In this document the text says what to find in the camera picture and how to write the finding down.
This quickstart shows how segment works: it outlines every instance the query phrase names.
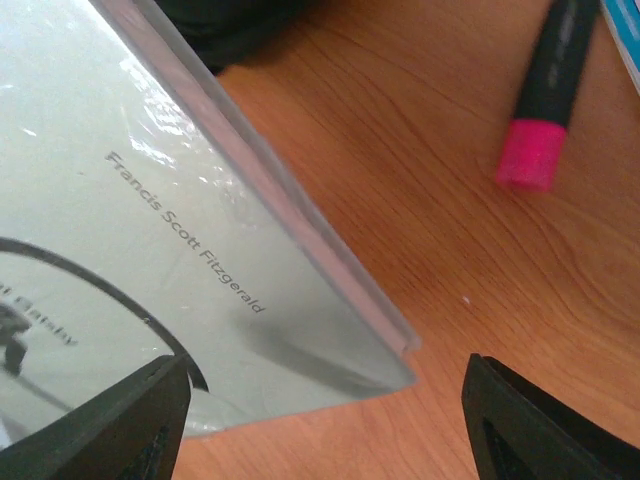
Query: white book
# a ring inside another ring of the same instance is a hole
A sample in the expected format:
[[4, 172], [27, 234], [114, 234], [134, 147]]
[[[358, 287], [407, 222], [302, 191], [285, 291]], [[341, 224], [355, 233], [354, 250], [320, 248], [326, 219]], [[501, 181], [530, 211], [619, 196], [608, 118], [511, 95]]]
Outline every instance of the white book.
[[412, 384], [413, 330], [157, 7], [136, 5], [3, 2], [3, 416], [33, 433], [175, 353], [187, 434]]

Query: black and pink marker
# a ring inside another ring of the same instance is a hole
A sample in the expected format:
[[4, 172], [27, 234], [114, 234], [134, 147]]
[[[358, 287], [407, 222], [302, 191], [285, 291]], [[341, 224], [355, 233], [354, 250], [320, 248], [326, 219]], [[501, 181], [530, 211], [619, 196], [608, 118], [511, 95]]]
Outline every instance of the black and pink marker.
[[599, 9], [599, 0], [552, 3], [509, 128], [498, 183], [551, 188]]

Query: black curved line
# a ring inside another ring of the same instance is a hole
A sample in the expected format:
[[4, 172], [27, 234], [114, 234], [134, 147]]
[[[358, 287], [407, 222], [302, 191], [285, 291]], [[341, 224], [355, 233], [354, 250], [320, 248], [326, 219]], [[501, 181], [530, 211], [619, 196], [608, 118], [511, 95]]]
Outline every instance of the black curved line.
[[189, 377], [193, 383], [193, 388], [209, 392], [207, 381], [200, 370], [200, 367], [196, 364], [195, 360], [189, 355], [189, 352], [182, 346], [173, 334], [167, 330], [153, 315], [151, 315], [142, 305], [137, 303], [131, 297], [129, 297], [122, 290], [111, 285], [106, 280], [100, 278], [93, 272], [81, 267], [77, 263], [67, 260], [60, 255], [44, 250], [35, 245], [14, 240], [11, 238], [0, 237], [0, 252], [12, 253], [15, 255], [21, 255], [24, 257], [39, 260], [40, 262], [51, 265], [52, 267], [59, 268], [65, 272], [74, 275], [82, 280], [88, 282], [93, 287], [109, 295], [116, 302], [122, 305], [124, 308], [138, 317], [145, 325], [158, 335], [167, 346], [176, 355], [184, 355], [187, 362], [187, 371]]

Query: table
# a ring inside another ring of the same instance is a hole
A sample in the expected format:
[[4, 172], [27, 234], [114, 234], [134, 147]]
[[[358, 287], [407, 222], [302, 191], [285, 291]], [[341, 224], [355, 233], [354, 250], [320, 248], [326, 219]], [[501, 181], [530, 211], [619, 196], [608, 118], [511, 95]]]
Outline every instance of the table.
[[493, 181], [548, 4], [329, 0], [222, 77], [424, 345], [414, 388], [186, 441], [176, 480], [477, 478], [471, 352], [640, 445], [640, 100], [602, 18], [553, 193]]

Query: pink tip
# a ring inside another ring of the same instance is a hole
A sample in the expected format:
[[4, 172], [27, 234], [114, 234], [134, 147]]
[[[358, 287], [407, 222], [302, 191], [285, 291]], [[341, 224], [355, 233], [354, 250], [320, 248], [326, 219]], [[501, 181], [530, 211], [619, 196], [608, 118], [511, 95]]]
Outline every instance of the pink tip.
[[516, 119], [511, 123], [496, 180], [498, 183], [546, 192], [567, 131], [552, 122]]

